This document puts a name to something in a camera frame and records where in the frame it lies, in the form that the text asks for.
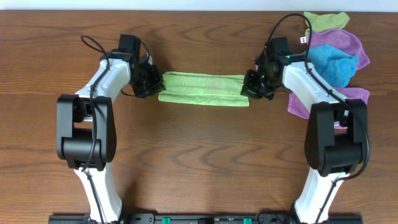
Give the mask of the light green cloth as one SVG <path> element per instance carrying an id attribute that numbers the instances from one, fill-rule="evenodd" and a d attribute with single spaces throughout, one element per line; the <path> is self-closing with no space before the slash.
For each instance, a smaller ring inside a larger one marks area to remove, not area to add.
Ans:
<path id="1" fill-rule="evenodd" d="M 205 106 L 247 107 L 249 98 L 241 94 L 244 75 L 166 72 L 165 90 L 159 101 Z"/>

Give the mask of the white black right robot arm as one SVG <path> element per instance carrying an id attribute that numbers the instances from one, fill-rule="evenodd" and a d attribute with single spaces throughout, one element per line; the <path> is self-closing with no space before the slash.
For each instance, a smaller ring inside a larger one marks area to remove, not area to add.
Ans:
<path id="1" fill-rule="evenodd" d="M 369 155 L 367 105 L 331 87 L 308 61 L 293 54 L 286 37 L 269 39 L 255 59 L 255 69 L 244 77 L 241 94 L 272 100 L 283 87 L 309 112 L 304 142 L 310 167 L 300 197 L 284 223 L 362 223 L 361 215 L 331 215 L 330 205 L 344 181 L 360 174 Z"/>

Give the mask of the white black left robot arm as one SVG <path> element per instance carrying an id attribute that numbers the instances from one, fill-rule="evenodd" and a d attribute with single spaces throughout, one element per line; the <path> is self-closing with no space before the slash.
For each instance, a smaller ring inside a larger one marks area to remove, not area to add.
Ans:
<path id="1" fill-rule="evenodd" d="M 51 215 L 49 223 L 139 223 L 140 215 L 124 211 L 116 190 L 112 160 L 117 146 L 113 104 L 125 85 L 132 97 L 146 98 L 165 90 L 162 74 L 145 43 L 122 34 L 117 48 L 106 51 L 96 40 L 90 48 L 101 53 L 99 69 L 73 95 L 57 100 L 57 155 L 81 180 L 90 204 L 86 215 Z"/>

